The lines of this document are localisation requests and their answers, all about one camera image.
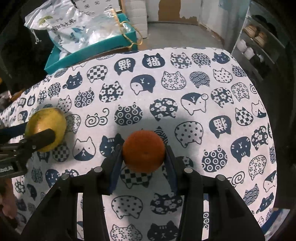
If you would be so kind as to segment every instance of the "concrete floor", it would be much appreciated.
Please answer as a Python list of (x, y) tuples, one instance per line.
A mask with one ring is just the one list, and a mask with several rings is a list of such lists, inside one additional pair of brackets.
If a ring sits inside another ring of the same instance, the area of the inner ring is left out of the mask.
[(140, 50), (165, 47), (223, 48), (219, 39), (199, 26), (175, 23), (149, 23), (148, 38)]

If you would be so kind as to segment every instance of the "cat print tablecloth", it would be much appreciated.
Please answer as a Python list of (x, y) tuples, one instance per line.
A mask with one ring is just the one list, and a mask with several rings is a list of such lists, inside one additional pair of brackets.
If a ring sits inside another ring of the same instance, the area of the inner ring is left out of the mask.
[[(225, 50), (165, 48), (100, 57), (47, 76), (1, 117), (14, 126), (47, 107), (65, 113), (67, 130), (61, 145), (34, 153), (28, 173), (13, 179), (21, 225), (62, 173), (87, 173), (141, 129), (155, 131), (200, 174), (226, 176), (261, 226), (271, 215), (277, 173), (268, 116)], [(164, 166), (145, 174), (123, 164), (113, 195), (103, 197), (110, 239), (174, 240), (183, 200), (171, 192)], [(206, 196), (204, 204), (206, 238)], [(82, 206), (79, 195), (81, 239)]]

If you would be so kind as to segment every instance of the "orange fruit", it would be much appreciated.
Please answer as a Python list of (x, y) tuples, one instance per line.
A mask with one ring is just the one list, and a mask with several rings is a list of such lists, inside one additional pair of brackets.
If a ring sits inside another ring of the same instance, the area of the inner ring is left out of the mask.
[(165, 145), (153, 131), (135, 131), (124, 141), (122, 155), (132, 171), (151, 173), (163, 163)]

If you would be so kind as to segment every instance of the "circle pattern cat print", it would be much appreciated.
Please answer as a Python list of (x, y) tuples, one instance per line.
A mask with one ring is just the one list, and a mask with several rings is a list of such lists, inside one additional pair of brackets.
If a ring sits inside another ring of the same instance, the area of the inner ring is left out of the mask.
[[(155, 131), (200, 174), (224, 175), (261, 226), (271, 215), (277, 172), (268, 116), (252, 82), (225, 50), (136, 51), (60, 69), (26, 90), (1, 118), (15, 126), (47, 107), (64, 112), (65, 140), (50, 152), (34, 153), (28, 173), (13, 179), (20, 228), (63, 173), (87, 173), (141, 129)], [(123, 164), (113, 195), (103, 196), (110, 239), (174, 240), (183, 201), (171, 192), (164, 166), (141, 174)], [(78, 204), (82, 239), (81, 194)], [(203, 238), (209, 218), (205, 197)]]

